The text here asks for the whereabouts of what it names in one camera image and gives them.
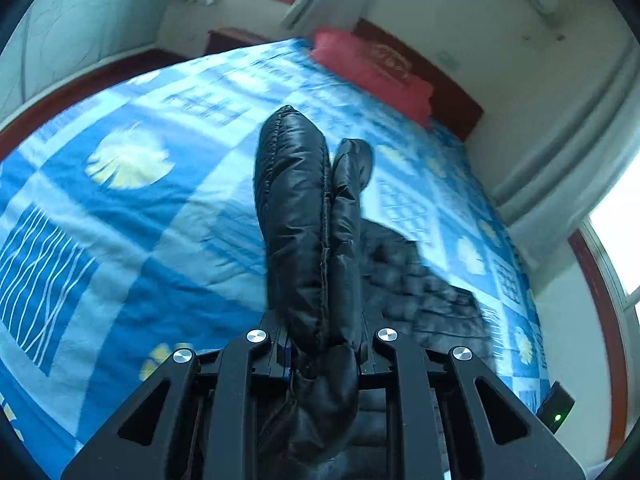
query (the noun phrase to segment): quilted jacket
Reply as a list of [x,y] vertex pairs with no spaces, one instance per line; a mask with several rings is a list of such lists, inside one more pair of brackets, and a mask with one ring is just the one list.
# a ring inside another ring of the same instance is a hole
[[423,266],[414,242],[361,219],[372,168],[359,139],[343,140],[331,162],[324,135],[291,106],[260,132],[254,191],[268,306],[295,348],[286,398],[258,406],[261,479],[385,478],[385,393],[358,392],[365,303],[425,348],[464,344],[493,365],[473,295]]

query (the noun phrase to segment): silver screw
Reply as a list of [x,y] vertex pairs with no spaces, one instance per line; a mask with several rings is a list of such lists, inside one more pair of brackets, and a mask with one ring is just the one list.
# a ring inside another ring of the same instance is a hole
[[378,337],[382,339],[382,341],[395,341],[398,339],[398,332],[393,328],[381,328],[378,330]]
[[174,361],[177,363],[188,363],[192,357],[193,353],[188,348],[180,348],[174,352]]
[[267,339],[267,333],[264,330],[260,330],[256,328],[255,330],[250,330],[246,335],[247,341],[252,343],[261,343],[265,339]]
[[466,346],[456,346],[453,349],[453,357],[458,361],[469,361],[469,359],[473,357],[473,354]]

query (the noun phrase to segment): headboard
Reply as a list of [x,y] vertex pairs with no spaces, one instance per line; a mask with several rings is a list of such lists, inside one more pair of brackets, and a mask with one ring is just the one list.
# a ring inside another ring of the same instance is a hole
[[361,19],[354,33],[363,40],[386,44],[407,58],[412,64],[412,73],[435,88],[431,97],[433,117],[460,140],[469,136],[484,110],[453,79],[398,38],[367,20]]

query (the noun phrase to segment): blue and white bedding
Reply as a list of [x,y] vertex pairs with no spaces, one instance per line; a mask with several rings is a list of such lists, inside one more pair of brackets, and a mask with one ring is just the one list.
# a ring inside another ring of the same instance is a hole
[[471,290],[498,373],[532,409],[549,388],[536,308],[464,149],[308,58],[302,40],[134,78],[60,114],[0,166],[0,405],[60,477],[176,346],[258,325],[264,251],[252,173],[264,120],[291,104],[330,150],[376,150],[369,219],[417,240]]

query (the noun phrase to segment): gold pattern on pillow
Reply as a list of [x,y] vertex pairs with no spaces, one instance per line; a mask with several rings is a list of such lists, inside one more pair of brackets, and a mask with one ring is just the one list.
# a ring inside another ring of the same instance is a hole
[[411,62],[390,46],[382,43],[366,43],[364,55],[377,70],[401,83],[405,83],[411,75]]

